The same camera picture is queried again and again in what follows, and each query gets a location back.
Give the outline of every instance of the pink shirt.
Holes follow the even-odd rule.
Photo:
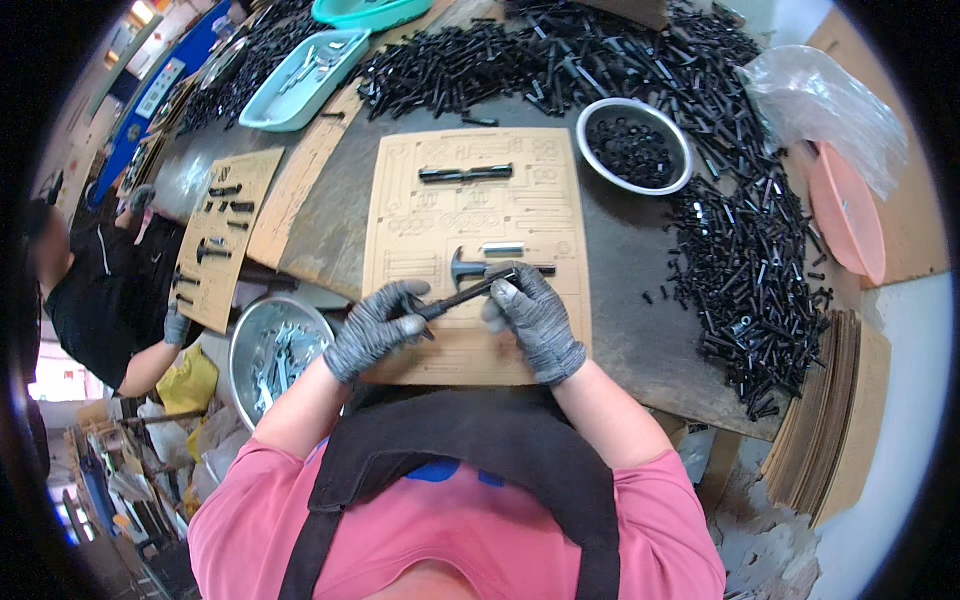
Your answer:
[[[205,600],[276,598],[326,449],[304,461],[250,441],[190,522]],[[720,598],[726,574],[680,456],[613,472],[620,598]],[[482,598],[573,598],[580,548],[534,496],[452,459],[400,479],[349,509],[314,598],[355,600],[424,559],[446,561]]]

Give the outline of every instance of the apron strap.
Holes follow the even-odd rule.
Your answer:
[[[313,588],[317,585],[321,569],[324,568],[326,554],[333,542],[333,534],[337,531],[343,514],[343,511],[331,511],[311,512],[307,515],[303,529],[300,529],[300,535],[297,536],[297,542],[294,543],[293,553],[290,555],[291,559],[294,556],[299,556],[301,559],[291,560],[288,563],[286,573],[283,575],[283,583],[280,584],[278,598],[313,597]]]

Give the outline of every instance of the pink plastic bowl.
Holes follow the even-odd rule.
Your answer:
[[[874,198],[863,177],[827,142],[810,172],[810,203],[830,251],[852,273],[883,283],[887,254]]]

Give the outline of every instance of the bowl of black nuts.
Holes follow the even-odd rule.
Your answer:
[[[604,179],[637,194],[672,194],[693,174],[683,132],[639,100],[607,98],[584,108],[577,119],[577,144]]]

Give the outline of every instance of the black shirt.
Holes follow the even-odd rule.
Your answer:
[[[166,304],[133,236],[94,225],[70,236],[73,265],[44,304],[60,345],[113,389],[134,354],[163,339],[157,304]]]

